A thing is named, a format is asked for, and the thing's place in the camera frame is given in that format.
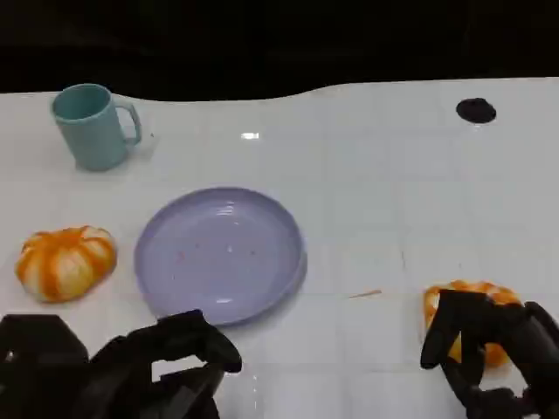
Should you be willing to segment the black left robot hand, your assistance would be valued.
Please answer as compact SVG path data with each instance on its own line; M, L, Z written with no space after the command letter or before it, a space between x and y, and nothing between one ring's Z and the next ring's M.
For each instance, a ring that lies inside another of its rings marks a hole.
M214 396L240 353L199 310L109 341L89 363L75 418L217 418Z

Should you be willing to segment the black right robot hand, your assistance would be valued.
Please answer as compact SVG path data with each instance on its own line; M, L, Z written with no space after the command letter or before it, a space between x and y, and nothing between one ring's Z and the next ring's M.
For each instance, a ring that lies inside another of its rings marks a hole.
M521 372L522 396L480 389L488 343L500 345ZM483 293L441 291L420 366L442 368L469 418L558 416L558 325L535 302L499 305Z

